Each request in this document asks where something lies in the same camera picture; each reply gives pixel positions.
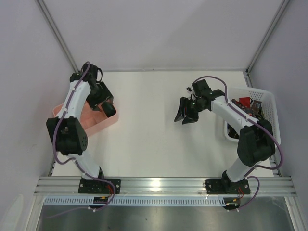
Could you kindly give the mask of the dark green tie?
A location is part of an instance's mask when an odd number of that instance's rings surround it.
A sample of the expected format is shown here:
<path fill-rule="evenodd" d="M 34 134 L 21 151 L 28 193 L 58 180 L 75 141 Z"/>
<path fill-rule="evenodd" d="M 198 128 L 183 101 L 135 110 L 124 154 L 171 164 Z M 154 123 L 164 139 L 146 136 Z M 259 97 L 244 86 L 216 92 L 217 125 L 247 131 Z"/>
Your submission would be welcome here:
<path fill-rule="evenodd" d="M 102 110 L 107 116 L 107 118 L 110 118 L 116 114 L 116 109 L 110 102 L 103 102 L 102 103 Z"/>

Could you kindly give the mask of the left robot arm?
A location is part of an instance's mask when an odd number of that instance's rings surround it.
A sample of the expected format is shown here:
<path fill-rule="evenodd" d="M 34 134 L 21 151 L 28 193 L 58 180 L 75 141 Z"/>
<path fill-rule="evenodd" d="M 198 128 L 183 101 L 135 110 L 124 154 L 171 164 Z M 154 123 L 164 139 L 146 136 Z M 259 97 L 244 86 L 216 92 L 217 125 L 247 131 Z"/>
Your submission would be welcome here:
<path fill-rule="evenodd" d="M 82 179 L 105 186 L 108 182 L 101 167 L 87 153 L 88 136 L 80 122 L 87 103 L 94 112 L 104 112 L 110 118 L 116 114 L 114 97 L 97 75 L 103 71 L 87 61 L 69 78 L 69 92 L 58 114 L 46 121 L 56 163 L 73 162 Z"/>

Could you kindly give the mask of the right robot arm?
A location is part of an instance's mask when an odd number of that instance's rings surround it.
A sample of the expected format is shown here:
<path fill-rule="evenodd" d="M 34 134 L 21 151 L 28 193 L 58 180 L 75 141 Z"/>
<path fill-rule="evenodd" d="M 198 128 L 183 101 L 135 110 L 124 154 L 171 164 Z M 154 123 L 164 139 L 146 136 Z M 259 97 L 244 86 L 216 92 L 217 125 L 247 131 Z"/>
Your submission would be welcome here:
<path fill-rule="evenodd" d="M 222 117 L 238 134 L 237 159 L 222 173 L 217 182 L 207 182 L 206 187 L 212 192 L 234 194 L 246 184 L 247 175 L 275 154 L 276 140 L 269 121 L 260 120 L 248 114 L 233 103 L 227 90 L 213 90 L 205 77 L 201 77 L 188 88 L 190 97 L 181 97 L 175 122 L 195 123 L 199 113 L 208 110 Z"/>

